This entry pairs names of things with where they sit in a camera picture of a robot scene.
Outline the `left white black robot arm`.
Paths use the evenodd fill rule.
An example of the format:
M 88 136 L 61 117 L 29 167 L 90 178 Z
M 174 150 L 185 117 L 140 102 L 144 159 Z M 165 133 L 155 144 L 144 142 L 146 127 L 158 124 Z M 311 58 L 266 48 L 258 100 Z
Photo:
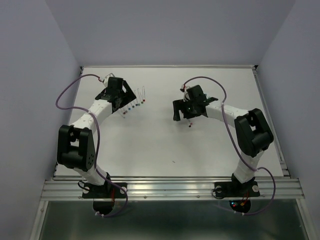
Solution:
M 70 125 L 58 130 L 57 162 L 80 174 L 87 183 L 82 189 L 87 193 L 108 196 L 117 185 L 97 163 L 100 149 L 100 124 L 106 118 L 127 106 L 137 97 L 126 80 L 113 74 L 98 78 L 104 89 L 94 98 L 90 108 L 71 106 L 84 114 Z

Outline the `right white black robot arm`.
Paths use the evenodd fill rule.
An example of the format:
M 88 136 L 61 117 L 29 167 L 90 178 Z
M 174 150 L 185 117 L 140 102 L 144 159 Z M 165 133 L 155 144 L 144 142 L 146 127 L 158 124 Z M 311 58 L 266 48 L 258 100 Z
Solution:
M 244 110 L 226 105 L 225 97 L 222 100 L 207 97 L 200 85 L 182 85 L 180 91 L 183 98 L 172 103 L 174 121 L 204 116 L 223 122 L 228 133 L 230 128 L 235 129 L 236 138 L 231 137 L 230 140 L 239 162 L 231 180 L 218 187 L 219 192 L 231 190 L 235 195 L 242 195 L 250 190 L 260 158 L 274 141 L 263 112 L 258 108 Z

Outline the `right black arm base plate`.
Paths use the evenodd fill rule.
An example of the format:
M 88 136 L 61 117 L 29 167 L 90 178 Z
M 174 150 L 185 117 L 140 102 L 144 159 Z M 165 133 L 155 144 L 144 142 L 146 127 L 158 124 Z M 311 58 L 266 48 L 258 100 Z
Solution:
M 259 197 L 260 189 L 256 181 L 237 183 L 235 181 L 220 181 L 214 183 L 215 196 L 217 198 L 242 198 Z

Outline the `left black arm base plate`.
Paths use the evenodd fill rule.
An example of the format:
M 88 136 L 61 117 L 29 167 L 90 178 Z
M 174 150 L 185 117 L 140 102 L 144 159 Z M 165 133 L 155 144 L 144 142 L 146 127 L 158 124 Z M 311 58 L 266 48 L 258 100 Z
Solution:
M 125 193 L 119 188 L 109 185 L 93 185 L 91 183 L 85 183 L 82 196 L 83 199 L 125 199 Z

